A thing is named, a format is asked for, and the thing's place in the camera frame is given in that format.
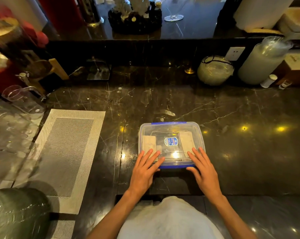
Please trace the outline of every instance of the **plastic food container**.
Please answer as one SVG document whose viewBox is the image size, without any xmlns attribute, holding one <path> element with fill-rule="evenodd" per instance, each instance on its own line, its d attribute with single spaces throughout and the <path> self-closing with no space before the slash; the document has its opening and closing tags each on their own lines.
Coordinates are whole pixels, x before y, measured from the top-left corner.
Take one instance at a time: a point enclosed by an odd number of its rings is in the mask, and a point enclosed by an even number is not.
<svg viewBox="0 0 300 239">
<path fill-rule="evenodd" d="M 140 126 L 139 153 L 150 148 L 153 154 L 159 150 L 158 158 L 165 157 L 160 169 L 194 167 L 187 154 L 193 147 L 202 147 L 205 151 L 200 127 L 195 122 L 154 122 Z"/>
</svg>

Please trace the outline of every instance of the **small white bottle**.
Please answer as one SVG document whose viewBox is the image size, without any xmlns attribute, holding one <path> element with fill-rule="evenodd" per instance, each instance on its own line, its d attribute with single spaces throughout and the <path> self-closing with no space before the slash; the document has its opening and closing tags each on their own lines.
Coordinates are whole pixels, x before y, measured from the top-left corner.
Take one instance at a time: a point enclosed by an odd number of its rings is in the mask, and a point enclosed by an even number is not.
<svg viewBox="0 0 300 239">
<path fill-rule="evenodd" d="M 263 87 L 263 88 L 268 88 L 268 87 L 269 87 L 274 81 L 276 81 L 276 80 L 277 80 L 277 76 L 271 74 L 271 75 L 269 75 L 269 76 L 267 77 L 266 80 L 264 80 L 264 81 L 260 84 L 260 86 Z"/>
</svg>

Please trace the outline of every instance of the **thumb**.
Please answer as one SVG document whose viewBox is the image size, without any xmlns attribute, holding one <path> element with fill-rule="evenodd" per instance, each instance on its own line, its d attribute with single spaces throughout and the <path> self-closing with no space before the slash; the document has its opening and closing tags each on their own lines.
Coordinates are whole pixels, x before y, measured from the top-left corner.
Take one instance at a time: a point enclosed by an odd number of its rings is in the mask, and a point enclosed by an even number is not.
<svg viewBox="0 0 300 239">
<path fill-rule="evenodd" d="M 187 170 L 191 171 L 194 174 L 194 177 L 196 179 L 196 182 L 199 183 L 201 181 L 201 175 L 199 171 L 197 171 L 194 167 L 187 167 Z"/>
</svg>

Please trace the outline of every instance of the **black decorative base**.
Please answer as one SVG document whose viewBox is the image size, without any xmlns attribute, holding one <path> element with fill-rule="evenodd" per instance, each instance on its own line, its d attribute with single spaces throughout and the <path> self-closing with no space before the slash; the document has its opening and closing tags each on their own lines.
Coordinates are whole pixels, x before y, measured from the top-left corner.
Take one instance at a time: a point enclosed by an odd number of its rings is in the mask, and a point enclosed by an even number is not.
<svg viewBox="0 0 300 239">
<path fill-rule="evenodd" d="M 146 12 L 149 14 L 149 18 L 131 12 L 124 21 L 121 19 L 121 12 L 111 9 L 108 12 L 108 19 L 112 30 L 121 34 L 148 34 L 159 29 L 162 26 L 162 11 L 153 6 L 151 3 L 151 10 Z"/>
</svg>

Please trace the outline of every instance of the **wine glass base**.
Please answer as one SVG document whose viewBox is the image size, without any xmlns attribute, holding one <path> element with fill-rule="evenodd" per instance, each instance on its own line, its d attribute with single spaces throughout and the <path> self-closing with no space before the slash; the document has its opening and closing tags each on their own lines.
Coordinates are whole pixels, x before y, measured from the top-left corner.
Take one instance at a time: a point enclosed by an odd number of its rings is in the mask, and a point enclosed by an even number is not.
<svg viewBox="0 0 300 239">
<path fill-rule="evenodd" d="M 171 15 L 171 16 L 164 17 L 164 20 L 167 22 L 174 22 L 174 21 L 179 21 L 183 18 L 184 18 L 183 15 Z"/>
</svg>

